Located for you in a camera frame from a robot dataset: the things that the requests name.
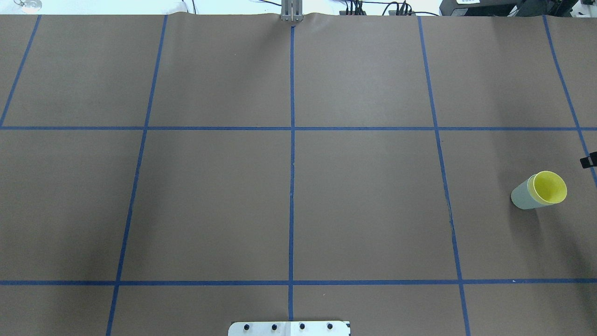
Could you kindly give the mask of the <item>white pedestal column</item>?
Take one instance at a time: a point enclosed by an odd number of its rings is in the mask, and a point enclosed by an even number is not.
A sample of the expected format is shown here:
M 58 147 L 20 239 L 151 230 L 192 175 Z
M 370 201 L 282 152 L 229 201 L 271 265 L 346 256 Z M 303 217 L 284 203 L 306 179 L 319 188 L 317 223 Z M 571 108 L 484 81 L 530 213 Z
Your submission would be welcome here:
M 345 321 L 269 321 L 235 322 L 229 336 L 350 336 L 351 327 Z

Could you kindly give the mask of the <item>black box with label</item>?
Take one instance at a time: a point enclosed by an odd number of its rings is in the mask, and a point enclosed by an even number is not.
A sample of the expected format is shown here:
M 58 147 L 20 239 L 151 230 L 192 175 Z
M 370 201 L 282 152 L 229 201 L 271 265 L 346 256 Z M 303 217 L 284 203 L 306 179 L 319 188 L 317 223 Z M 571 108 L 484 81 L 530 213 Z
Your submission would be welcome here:
M 442 16 L 508 16 L 518 4 L 517 0 L 442 0 Z

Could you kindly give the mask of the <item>aluminium frame post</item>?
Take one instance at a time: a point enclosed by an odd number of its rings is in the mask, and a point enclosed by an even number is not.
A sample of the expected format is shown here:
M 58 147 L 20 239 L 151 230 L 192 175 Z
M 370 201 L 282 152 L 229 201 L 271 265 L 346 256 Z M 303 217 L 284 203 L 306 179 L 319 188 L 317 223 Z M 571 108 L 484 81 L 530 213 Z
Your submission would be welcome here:
M 303 17 L 302 0 L 281 0 L 281 21 L 299 22 Z

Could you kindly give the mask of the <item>yellow plastic cup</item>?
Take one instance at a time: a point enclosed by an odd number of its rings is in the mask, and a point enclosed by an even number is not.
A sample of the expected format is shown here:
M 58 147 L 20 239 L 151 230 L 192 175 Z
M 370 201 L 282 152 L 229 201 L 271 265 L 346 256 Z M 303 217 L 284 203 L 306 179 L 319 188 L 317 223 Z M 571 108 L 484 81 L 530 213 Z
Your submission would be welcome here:
M 528 191 L 532 199 L 542 206 L 559 204 L 568 195 L 565 181 L 551 171 L 541 171 L 531 176 Z

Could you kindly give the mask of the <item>green plastic cup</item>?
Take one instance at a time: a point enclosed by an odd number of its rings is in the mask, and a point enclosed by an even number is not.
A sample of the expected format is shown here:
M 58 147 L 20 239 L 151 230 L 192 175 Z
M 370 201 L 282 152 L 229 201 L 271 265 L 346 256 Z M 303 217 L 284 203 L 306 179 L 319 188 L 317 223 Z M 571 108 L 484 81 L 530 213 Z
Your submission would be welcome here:
M 535 191 L 536 174 L 531 175 L 526 181 L 518 185 L 510 194 L 510 200 L 519 209 L 537 209 L 544 206 L 537 200 Z

